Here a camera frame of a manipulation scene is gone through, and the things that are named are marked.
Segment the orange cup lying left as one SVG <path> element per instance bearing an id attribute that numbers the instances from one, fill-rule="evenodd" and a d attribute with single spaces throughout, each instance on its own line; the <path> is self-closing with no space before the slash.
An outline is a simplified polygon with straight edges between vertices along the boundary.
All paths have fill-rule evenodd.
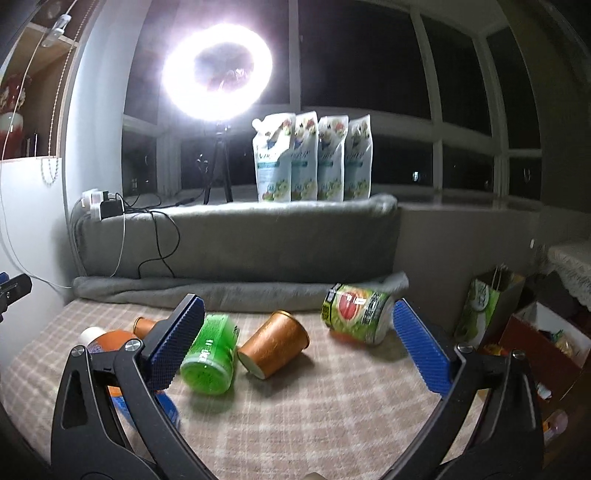
<path id="1" fill-rule="evenodd" d="M 132 334 L 140 340 L 144 340 L 150 333 L 159 320 L 146 318 L 144 316 L 137 317 L 132 325 Z"/>

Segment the green tea cup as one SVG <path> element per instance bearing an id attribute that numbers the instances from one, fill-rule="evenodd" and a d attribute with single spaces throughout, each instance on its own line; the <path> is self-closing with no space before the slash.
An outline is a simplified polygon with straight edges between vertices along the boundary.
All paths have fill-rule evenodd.
<path id="1" fill-rule="evenodd" d="M 239 328 L 226 314 L 207 314 L 179 372 L 187 386 L 204 395 L 222 395 L 235 375 Z"/>

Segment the grapefruit label green cup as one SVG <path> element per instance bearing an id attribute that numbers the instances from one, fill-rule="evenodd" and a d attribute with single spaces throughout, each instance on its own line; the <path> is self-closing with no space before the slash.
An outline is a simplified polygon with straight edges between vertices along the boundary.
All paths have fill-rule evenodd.
<path id="1" fill-rule="evenodd" d="M 322 301 L 322 320 L 335 333 L 379 345 L 391 330 L 394 299 L 376 290 L 335 284 Z"/>

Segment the orange cup white base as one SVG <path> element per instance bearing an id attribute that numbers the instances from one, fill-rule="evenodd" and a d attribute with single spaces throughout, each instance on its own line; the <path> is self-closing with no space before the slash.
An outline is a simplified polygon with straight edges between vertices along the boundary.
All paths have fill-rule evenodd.
<path id="1" fill-rule="evenodd" d="M 287 311 L 277 310 L 238 349 L 238 360 L 250 374 L 266 380 L 309 344 L 310 336 L 303 324 Z"/>

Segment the red cardboard box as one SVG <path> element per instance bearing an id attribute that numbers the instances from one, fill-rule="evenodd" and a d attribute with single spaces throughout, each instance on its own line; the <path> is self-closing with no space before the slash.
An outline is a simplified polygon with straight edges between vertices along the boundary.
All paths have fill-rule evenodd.
<path id="1" fill-rule="evenodd" d="M 526 355 L 538 396 L 546 404 L 562 399 L 590 360 L 590 337 L 540 302 L 510 317 L 499 345 Z"/>

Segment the white power strip with plugs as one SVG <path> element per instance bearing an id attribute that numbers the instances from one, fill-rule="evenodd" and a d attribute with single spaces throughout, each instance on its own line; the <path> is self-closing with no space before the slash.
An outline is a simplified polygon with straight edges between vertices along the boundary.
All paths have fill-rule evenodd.
<path id="1" fill-rule="evenodd" d="M 103 219 L 102 209 L 109 200 L 109 194 L 106 190 L 91 189 L 86 190 L 81 196 L 81 207 L 87 212 L 92 220 L 101 221 Z"/>

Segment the black power adapter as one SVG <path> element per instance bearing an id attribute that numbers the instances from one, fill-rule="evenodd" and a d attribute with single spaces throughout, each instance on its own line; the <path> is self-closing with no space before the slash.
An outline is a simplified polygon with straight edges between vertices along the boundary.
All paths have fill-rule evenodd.
<path id="1" fill-rule="evenodd" d="M 110 195 L 108 192 L 102 194 L 98 206 L 98 218 L 100 221 L 122 216 L 124 213 L 123 202 L 118 195 Z"/>

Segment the green paper bag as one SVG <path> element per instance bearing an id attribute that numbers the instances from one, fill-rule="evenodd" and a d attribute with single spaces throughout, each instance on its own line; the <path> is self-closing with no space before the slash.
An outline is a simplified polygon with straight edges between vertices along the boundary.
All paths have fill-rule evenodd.
<path id="1" fill-rule="evenodd" d="M 455 340 L 474 348 L 496 343 L 517 308 L 525 280 L 506 265 L 474 277 L 454 332 Z"/>

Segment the plaid tablecloth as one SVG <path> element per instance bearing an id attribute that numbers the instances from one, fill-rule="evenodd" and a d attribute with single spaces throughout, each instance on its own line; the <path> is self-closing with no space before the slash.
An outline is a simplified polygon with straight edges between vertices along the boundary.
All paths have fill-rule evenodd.
<path id="1" fill-rule="evenodd" d="M 128 330 L 164 309 L 75 300 L 1 364 L 1 399 L 43 457 L 50 454 L 56 394 L 69 350 L 96 326 Z M 238 367 L 228 393 L 193 393 L 180 379 L 168 395 L 180 431 L 222 479 L 377 479 L 406 450 L 439 402 L 397 336 L 379 346 L 339 341 L 318 313 L 301 313 L 311 343 L 266 380 Z"/>

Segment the white lace cloth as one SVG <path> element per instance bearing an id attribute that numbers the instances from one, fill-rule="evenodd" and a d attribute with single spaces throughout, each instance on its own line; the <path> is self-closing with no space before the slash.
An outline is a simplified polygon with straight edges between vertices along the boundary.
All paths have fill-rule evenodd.
<path id="1" fill-rule="evenodd" d="M 564 287 L 587 309 L 591 307 L 591 245 L 589 240 L 554 245 L 548 263 Z"/>

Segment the red white vase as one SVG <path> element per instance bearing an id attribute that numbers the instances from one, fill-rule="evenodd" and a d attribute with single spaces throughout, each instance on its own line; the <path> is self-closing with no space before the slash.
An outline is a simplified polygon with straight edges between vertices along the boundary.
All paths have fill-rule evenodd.
<path id="1" fill-rule="evenodd" d="M 31 78 L 24 73 L 11 75 L 1 87 L 1 158 L 16 158 L 21 153 L 24 119 L 20 110 L 26 101 Z"/>

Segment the grey blanket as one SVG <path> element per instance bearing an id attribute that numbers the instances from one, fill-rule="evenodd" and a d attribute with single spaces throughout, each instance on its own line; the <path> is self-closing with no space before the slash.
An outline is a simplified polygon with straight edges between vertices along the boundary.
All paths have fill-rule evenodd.
<path id="1" fill-rule="evenodd" d="M 345 284 L 395 298 L 400 212 L 394 196 L 346 202 L 170 207 L 102 221 L 80 218 L 74 238 L 79 299 L 173 308 L 188 293 L 211 311 L 317 310 Z"/>

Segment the black tripod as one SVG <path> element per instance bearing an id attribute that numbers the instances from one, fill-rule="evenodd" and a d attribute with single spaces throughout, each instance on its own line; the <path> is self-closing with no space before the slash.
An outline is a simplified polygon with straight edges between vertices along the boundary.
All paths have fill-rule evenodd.
<path id="1" fill-rule="evenodd" d="M 202 163 L 201 173 L 204 177 L 204 186 L 202 187 L 202 197 L 204 205 L 211 200 L 211 190 L 217 177 L 221 178 L 221 184 L 225 195 L 225 201 L 233 201 L 231 192 L 231 179 L 228 162 L 228 134 L 230 125 L 228 123 L 216 123 L 214 135 L 213 156 L 211 160 Z"/>

